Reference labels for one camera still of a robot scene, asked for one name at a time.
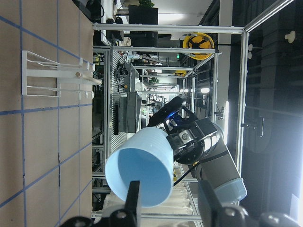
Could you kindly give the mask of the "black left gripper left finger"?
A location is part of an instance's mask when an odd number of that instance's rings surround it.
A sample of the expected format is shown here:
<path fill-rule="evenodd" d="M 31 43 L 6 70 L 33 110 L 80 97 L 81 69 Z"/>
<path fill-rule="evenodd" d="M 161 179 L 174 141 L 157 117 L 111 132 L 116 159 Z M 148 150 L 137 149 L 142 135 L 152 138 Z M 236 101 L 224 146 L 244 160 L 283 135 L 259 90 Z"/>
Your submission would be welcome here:
<path fill-rule="evenodd" d="M 125 201 L 126 226 L 139 227 L 141 223 L 140 181 L 131 181 Z"/>

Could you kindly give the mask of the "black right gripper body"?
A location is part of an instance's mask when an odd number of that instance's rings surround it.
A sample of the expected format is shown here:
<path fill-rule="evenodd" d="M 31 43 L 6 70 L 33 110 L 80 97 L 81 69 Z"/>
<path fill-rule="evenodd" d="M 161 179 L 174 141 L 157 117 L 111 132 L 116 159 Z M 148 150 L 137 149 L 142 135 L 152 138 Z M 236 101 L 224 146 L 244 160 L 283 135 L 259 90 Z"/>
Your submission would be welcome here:
<path fill-rule="evenodd" d="M 193 164 L 224 152 L 223 132 L 209 118 L 183 123 L 169 132 L 167 140 L 174 161 Z"/>

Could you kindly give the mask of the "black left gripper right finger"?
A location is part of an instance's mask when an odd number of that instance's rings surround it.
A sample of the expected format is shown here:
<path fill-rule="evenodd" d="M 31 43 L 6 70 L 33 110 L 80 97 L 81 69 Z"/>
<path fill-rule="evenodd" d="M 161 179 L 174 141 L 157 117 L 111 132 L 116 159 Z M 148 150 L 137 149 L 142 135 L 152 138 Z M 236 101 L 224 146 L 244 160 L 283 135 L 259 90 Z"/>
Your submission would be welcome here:
<path fill-rule="evenodd" d="M 218 227 L 218 214 L 222 208 L 207 180 L 198 181 L 198 209 L 204 227 Z"/>

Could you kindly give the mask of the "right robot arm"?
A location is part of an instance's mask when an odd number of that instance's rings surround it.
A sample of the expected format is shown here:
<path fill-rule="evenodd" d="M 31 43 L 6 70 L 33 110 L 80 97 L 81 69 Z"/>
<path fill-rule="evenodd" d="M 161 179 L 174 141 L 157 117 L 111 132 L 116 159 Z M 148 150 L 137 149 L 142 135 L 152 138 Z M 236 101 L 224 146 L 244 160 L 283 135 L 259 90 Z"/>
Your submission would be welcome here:
<path fill-rule="evenodd" d="M 198 180 L 207 180 L 222 203 L 237 203 L 247 189 L 224 142 L 221 128 L 209 118 L 199 119 L 186 108 L 184 96 L 165 104 L 148 126 L 164 124 L 174 161 L 190 165 Z"/>

